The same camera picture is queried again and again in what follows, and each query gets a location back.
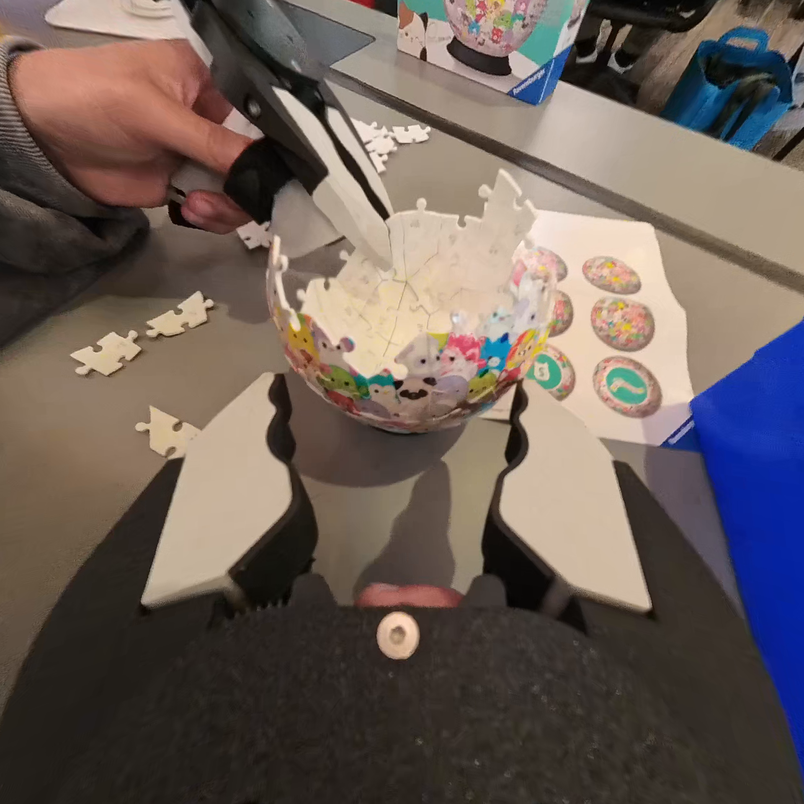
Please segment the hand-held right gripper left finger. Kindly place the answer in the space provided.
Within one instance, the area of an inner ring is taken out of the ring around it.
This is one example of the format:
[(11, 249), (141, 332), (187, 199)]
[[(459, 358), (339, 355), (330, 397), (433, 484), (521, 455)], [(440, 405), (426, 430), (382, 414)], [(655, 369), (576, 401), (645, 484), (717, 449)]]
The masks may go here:
[(294, 465), (292, 415), (286, 375), (267, 372), (190, 442), (142, 606), (210, 594), (234, 608), (287, 601), (317, 547), (314, 508)]

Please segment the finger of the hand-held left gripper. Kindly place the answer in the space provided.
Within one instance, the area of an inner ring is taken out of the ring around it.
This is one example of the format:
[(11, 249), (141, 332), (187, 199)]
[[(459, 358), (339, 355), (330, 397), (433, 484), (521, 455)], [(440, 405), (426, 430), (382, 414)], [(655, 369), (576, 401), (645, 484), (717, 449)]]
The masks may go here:
[(382, 220), (394, 213), (384, 182), (354, 126), (339, 107), (325, 105), (324, 127), (348, 171), (363, 189), (365, 195)]
[(316, 113), (289, 90), (277, 88), (275, 94), (302, 146), (301, 166), (277, 192), (271, 212), (271, 233), (281, 239), (285, 255), (305, 256), (344, 238), (375, 265), (390, 268), (388, 220), (371, 206), (324, 127), (325, 105), (339, 106), (324, 101)]

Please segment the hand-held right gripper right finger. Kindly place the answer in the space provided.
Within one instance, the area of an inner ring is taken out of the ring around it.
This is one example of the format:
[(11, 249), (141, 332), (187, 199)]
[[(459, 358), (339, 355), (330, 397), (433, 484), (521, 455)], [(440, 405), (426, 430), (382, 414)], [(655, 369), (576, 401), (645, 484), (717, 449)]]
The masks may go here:
[(508, 605), (561, 615), (591, 600), (643, 615), (652, 600), (613, 458), (534, 380), (511, 402), (506, 466), (481, 549)]

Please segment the colourful puzzle ball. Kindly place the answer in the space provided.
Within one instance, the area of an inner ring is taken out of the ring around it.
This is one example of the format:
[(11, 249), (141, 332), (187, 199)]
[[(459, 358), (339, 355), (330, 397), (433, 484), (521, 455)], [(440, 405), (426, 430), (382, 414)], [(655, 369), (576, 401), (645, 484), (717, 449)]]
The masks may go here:
[(548, 341), (556, 275), (531, 258), (538, 213), (500, 169), (480, 216), (417, 205), (389, 221), (392, 267), (334, 243), (268, 251), (289, 366), (353, 420), (395, 434), (461, 426), (525, 378)]

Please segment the person's left forearm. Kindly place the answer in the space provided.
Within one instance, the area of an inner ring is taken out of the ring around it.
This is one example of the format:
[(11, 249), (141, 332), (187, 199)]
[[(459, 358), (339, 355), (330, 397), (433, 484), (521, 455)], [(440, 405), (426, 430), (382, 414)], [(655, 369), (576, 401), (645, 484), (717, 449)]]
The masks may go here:
[(72, 186), (32, 138), (13, 99), (15, 59), (40, 46), (1, 45), (1, 345), (91, 286), (149, 230), (137, 209), (99, 205)]

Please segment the colourful puzzle box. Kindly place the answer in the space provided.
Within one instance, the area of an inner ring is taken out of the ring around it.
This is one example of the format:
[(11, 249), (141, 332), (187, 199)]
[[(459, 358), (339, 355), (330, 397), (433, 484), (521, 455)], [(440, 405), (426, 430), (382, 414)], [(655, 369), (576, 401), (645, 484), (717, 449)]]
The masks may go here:
[(588, 1), (398, 1), (397, 48), (531, 106), (555, 91)]

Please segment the puzzle instruction sheet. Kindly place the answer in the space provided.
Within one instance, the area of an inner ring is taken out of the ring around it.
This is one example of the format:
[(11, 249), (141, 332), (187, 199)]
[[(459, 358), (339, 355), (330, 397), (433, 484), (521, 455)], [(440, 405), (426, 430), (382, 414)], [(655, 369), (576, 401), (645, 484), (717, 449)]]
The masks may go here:
[(600, 438), (665, 446), (691, 427), (688, 322), (644, 223), (542, 211), (515, 250), (513, 282), (556, 281), (536, 381)]

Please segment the person's left hand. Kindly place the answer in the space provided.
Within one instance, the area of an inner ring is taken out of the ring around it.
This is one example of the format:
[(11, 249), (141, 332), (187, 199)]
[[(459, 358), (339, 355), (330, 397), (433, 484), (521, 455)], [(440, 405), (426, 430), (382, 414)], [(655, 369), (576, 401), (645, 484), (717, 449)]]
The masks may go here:
[(58, 172), (108, 206), (163, 206), (183, 160), (224, 177), (253, 142), (183, 39), (27, 52), (10, 89)]

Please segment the person's right hand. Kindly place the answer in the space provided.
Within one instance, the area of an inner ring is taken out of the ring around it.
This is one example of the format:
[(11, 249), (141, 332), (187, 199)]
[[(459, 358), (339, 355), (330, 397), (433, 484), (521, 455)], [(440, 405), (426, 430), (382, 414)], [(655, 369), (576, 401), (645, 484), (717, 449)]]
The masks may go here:
[(356, 598), (359, 608), (456, 608), (464, 595), (433, 585), (368, 585)]

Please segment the blue plastic bin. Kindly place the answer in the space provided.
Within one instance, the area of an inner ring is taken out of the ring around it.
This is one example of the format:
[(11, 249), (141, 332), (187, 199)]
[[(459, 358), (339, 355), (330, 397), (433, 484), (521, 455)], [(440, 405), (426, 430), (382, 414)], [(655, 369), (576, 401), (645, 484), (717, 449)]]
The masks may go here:
[(803, 762), (803, 323), (691, 402), (752, 635)]

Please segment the black office chair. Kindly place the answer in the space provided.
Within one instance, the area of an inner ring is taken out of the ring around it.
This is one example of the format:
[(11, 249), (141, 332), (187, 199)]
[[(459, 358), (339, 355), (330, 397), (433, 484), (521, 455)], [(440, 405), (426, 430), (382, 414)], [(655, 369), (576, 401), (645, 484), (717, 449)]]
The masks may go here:
[(716, 1), (591, 1), (580, 20), (561, 80), (625, 106), (637, 105), (639, 86), (628, 74), (663, 34), (686, 33)]

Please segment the blue tote bag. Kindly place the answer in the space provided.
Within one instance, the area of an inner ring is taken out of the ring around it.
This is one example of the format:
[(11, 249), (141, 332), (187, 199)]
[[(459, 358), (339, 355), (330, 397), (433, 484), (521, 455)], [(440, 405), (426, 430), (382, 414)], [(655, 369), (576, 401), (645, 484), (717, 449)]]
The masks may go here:
[(763, 29), (739, 26), (698, 45), (659, 116), (751, 151), (791, 110), (792, 76)]

